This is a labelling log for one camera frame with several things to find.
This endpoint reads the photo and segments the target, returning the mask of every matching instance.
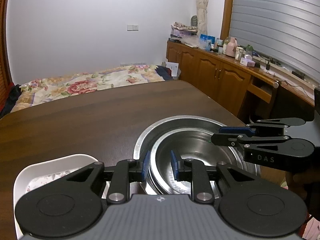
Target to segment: white plate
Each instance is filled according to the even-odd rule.
[[[43,163],[32,164],[24,168],[17,176],[13,186],[13,213],[16,203],[23,195],[27,193],[28,188],[29,190],[33,190],[62,176],[62,174],[57,175],[57,173],[64,173],[64,175],[66,175],[66,171],[72,172],[96,161],[98,160],[90,155],[74,154]],[[103,192],[103,198],[106,198],[108,188],[109,182],[107,182],[105,191]],[[19,228],[15,216],[14,224],[16,227],[17,239],[19,239],[23,236],[23,234]]]

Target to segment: plastic bottle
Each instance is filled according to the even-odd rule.
[[[227,50],[227,44],[230,42],[230,38],[227,37],[224,42],[223,42],[223,54],[226,53],[226,50]]]

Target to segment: folded cloth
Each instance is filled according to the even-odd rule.
[[[4,103],[4,107],[0,112],[0,119],[6,114],[10,113],[14,105],[16,104],[19,96],[21,95],[20,85],[12,86],[8,95],[7,100]]]
[[[182,23],[178,23],[178,22],[175,22],[173,25],[171,25],[172,28],[174,29],[177,29],[177,30],[188,30],[190,32],[197,32],[198,31],[198,27],[196,26],[186,26]]]
[[[159,66],[156,68],[156,72],[159,76],[161,76],[164,80],[173,80],[171,76],[171,69],[163,66]]]

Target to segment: stainless steel bowl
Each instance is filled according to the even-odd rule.
[[[140,152],[151,150],[150,168],[147,181],[142,187],[147,194],[189,194],[189,182],[177,182],[173,178],[170,164],[170,151],[174,150],[182,158],[194,158],[205,165],[216,165],[225,161],[260,174],[258,165],[246,163],[240,153],[232,147],[219,147],[210,142],[211,135],[217,132],[220,122],[191,115],[179,115],[160,120],[149,126],[138,138],[133,158]]]

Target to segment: paper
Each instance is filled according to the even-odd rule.
[[[245,58],[245,59],[252,60],[252,56],[250,56],[250,55],[244,55],[244,58]]]
[[[176,77],[178,75],[179,63],[167,62],[166,67],[171,69],[172,77]]]

